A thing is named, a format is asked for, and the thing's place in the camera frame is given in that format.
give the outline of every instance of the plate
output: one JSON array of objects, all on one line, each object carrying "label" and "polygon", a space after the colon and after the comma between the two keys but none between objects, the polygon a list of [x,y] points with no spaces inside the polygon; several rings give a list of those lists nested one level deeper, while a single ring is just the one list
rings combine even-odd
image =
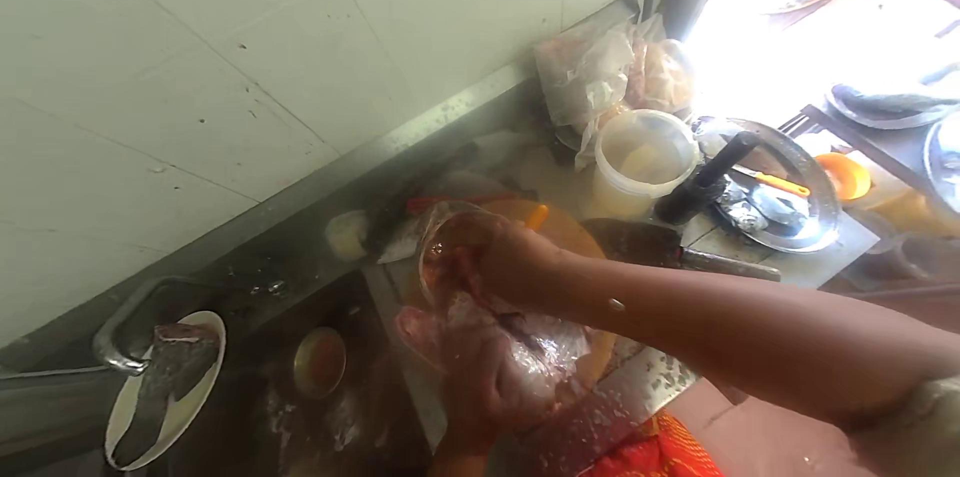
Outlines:
[{"label": "plate", "polygon": [[[817,161],[800,147],[797,141],[776,128],[740,118],[731,118],[729,121],[744,130],[753,132],[762,141],[761,146],[744,159],[745,162],[742,163],[744,166],[764,174],[785,176],[810,189],[810,197],[807,199],[809,217],[798,231],[790,231],[787,228],[776,227],[776,224],[770,224],[767,229],[753,233],[743,232],[743,235],[765,247],[781,252],[809,253],[832,245],[839,236],[837,228],[840,226],[842,211],[834,185],[820,164],[817,164]],[[772,166],[748,162],[752,158],[765,160]],[[756,181],[752,181],[750,177],[735,172],[732,172],[730,177],[741,184],[750,183],[751,186],[756,186]]]},{"label": "plate", "polygon": [[[140,384],[143,383],[145,374],[132,377],[126,380],[117,399],[113,402],[113,410],[110,412],[110,419],[106,422],[106,437],[103,441],[103,450],[106,454],[106,460],[115,469],[120,471],[132,471],[147,466],[159,458],[167,449],[174,445],[174,442],[184,434],[190,423],[200,412],[213,390],[213,384],[217,381],[217,375],[220,373],[220,367],[224,362],[224,352],[227,349],[227,327],[224,326],[222,318],[213,311],[195,311],[182,318],[179,324],[188,325],[207,325],[217,332],[217,338],[220,340],[220,348],[217,353],[217,360],[210,366],[210,370],[203,375],[194,385],[186,396],[180,398],[167,406],[167,414],[163,418],[163,425],[160,428],[160,435],[156,439],[153,447],[147,450],[135,462],[126,466],[118,466],[114,462],[114,448],[120,442],[120,438],[127,432],[131,421],[134,420],[134,411],[137,409],[137,400],[140,393]],[[150,357],[153,350],[151,347],[144,354],[144,357]]]}]

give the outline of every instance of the hand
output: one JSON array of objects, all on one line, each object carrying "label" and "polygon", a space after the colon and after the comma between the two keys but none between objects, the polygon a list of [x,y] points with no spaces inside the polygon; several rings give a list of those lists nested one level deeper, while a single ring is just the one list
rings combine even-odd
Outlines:
[{"label": "hand", "polygon": [[449,333],[444,341],[443,381],[449,447],[468,454],[486,454],[500,432],[517,423],[509,410],[509,340],[496,328],[474,327]]},{"label": "hand", "polygon": [[521,308],[541,308],[570,252],[520,222],[498,218],[488,224],[491,239],[479,262],[484,292]]}]

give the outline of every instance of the orange knife handle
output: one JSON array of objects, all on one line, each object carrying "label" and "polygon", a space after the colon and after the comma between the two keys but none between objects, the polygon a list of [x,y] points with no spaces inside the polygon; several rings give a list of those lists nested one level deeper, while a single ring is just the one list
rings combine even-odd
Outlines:
[{"label": "orange knife handle", "polygon": [[544,204],[537,205],[533,213],[530,213],[527,216],[526,223],[524,226],[534,230],[540,231],[541,226],[544,225],[546,218],[550,215],[550,208]]},{"label": "orange knife handle", "polygon": [[754,178],[761,183],[770,185],[784,192],[789,192],[790,194],[799,196],[801,198],[810,197],[810,188],[802,187],[797,183],[792,183],[786,179],[774,177],[773,175],[768,175],[766,173],[758,173]]}]

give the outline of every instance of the faucet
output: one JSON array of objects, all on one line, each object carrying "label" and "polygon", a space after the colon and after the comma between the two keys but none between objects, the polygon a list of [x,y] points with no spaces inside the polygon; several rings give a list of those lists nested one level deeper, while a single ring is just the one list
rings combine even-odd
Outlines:
[{"label": "faucet", "polygon": [[130,316],[138,309],[141,303],[150,298],[160,288],[172,283],[193,284],[214,288],[210,284],[199,282],[186,276],[161,276],[152,278],[140,285],[126,301],[121,304],[113,315],[102,324],[97,334],[93,336],[93,352],[97,358],[105,365],[126,374],[127,376],[138,376],[146,372],[150,365],[148,359],[138,359],[130,355],[129,351],[123,351],[117,347],[116,332],[126,324]]}]

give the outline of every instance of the forearm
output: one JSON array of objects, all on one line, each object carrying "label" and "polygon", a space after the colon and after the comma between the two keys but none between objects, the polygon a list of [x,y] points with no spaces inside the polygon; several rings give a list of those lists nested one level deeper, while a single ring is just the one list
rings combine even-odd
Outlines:
[{"label": "forearm", "polygon": [[561,258],[547,312],[818,419],[855,422],[927,379],[960,373],[960,336],[877,305],[729,275]]}]

